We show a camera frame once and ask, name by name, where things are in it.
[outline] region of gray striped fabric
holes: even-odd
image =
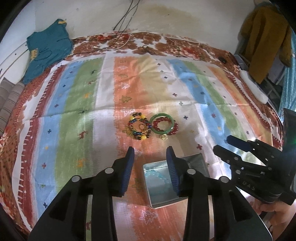
[[[9,93],[11,92],[14,84],[9,82],[6,78],[0,83],[0,109],[3,107],[5,101],[8,98]]]
[[[20,97],[20,94],[24,90],[25,85],[22,82],[18,82],[11,90],[5,101],[3,107],[0,110],[0,137],[3,135],[4,129],[7,125],[10,114],[15,107],[15,104]]]

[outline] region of human hand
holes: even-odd
[[[272,204],[263,204],[261,201],[255,199],[250,205],[258,215],[263,211],[275,212],[269,220],[273,227],[273,240],[276,240],[282,234],[296,213],[296,201],[290,206],[282,201],[277,201]]]

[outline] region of bed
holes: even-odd
[[[260,161],[228,135],[282,148],[278,115],[256,100],[231,53],[180,36],[115,34],[74,39],[72,54],[26,85],[10,116],[0,139],[0,203],[26,234],[73,175],[94,176],[133,146],[128,191],[113,198],[118,239],[182,240],[187,201],[149,208],[143,164],[165,160],[171,145],[178,157],[202,153],[212,178],[230,177],[216,144]],[[168,140],[135,140],[127,126],[134,112],[170,114],[179,130]],[[89,239],[89,215],[86,230]]]

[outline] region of green stripe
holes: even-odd
[[[193,73],[196,74],[200,83],[206,88],[211,99],[215,103],[216,107],[219,109],[220,113],[223,115],[225,119],[225,124],[231,132],[231,135],[238,137],[244,141],[247,140],[245,132],[237,120],[237,118],[233,115],[232,111],[228,107],[228,104],[225,102],[224,98],[220,96],[220,94],[215,90],[207,76],[205,76],[202,71],[199,70],[192,62],[183,61],[184,64],[190,69]]]
[[[65,103],[61,117],[59,146],[55,164],[55,180],[57,192],[74,175],[82,177],[93,175],[93,165],[90,160],[92,150],[93,118],[90,111],[94,109],[97,93],[98,76],[103,64],[103,58],[86,61],[79,69]],[[87,131],[84,138],[78,140],[79,133]]]

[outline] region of silver bolt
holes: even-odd
[[[111,168],[111,167],[108,167],[108,168],[105,169],[106,174],[111,174],[112,172],[114,172],[114,169]]]
[[[78,182],[80,180],[80,177],[79,176],[74,176],[74,177],[72,177],[72,179],[71,179],[71,181],[72,182]]]
[[[192,169],[192,168],[189,168],[187,170],[187,173],[190,174],[190,175],[194,175],[196,173],[196,170]]]
[[[222,176],[222,177],[220,177],[220,181],[223,182],[223,183],[228,183],[229,182],[229,178],[228,177],[225,177],[225,176]]]

